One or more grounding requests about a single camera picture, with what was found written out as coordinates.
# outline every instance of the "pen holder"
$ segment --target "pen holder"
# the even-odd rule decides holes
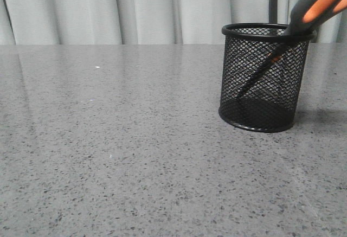
[[[219,114],[226,122],[258,132],[280,132],[293,126],[306,53],[316,33],[282,36],[286,28],[266,23],[222,28],[226,43]],[[255,79],[261,65],[279,48],[281,54]]]

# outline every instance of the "curtain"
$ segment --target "curtain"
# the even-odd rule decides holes
[[[0,0],[0,44],[223,44],[221,27],[288,23],[297,0]],[[346,11],[317,42],[344,42]]]

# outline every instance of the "orange and black handle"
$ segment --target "orange and black handle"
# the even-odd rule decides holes
[[[291,11],[291,22],[284,35],[311,33],[346,7],[347,0],[299,0]]]
[[[346,8],[347,0],[299,0],[291,11],[291,22],[283,35],[296,36],[312,33],[322,23]],[[281,59],[282,54],[289,47],[285,45],[275,48],[241,88],[237,98],[244,96],[264,73]]]

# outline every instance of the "speckled countertop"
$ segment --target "speckled countertop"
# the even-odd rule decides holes
[[[347,44],[296,124],[218,115],[223,46],[0,47],[0,236],[347,236]]]

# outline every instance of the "scissor handle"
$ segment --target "scissor handle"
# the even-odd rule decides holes
[[[312,32],[346,7],[347,0],[299,0],[291,11],[291,22],[285,35]]]

